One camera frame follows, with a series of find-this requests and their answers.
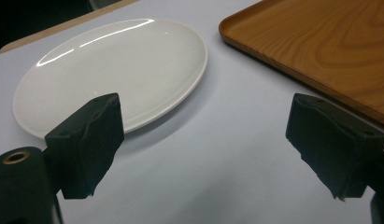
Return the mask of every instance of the wooden tray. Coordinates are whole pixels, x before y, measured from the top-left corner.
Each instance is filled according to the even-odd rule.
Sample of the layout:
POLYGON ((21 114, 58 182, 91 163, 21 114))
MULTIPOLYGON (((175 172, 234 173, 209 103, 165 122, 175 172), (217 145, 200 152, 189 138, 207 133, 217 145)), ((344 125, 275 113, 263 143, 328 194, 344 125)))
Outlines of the wooden tray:
POLYGON ((384 124, 384 0, 263 0, 220 35, 384 124))

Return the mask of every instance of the plate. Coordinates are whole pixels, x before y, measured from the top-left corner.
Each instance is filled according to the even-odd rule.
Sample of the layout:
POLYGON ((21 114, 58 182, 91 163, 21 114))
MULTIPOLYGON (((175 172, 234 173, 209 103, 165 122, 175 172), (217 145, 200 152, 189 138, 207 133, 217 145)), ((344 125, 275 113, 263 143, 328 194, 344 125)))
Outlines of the plate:
POLYGON ((182 102, 203 76, 206 61, 203 38, 181 23, 112 23, 39 60, 14 93, 13 114, 26 132, 44 138, 91 99, 117 92, 128 133, 182 102))

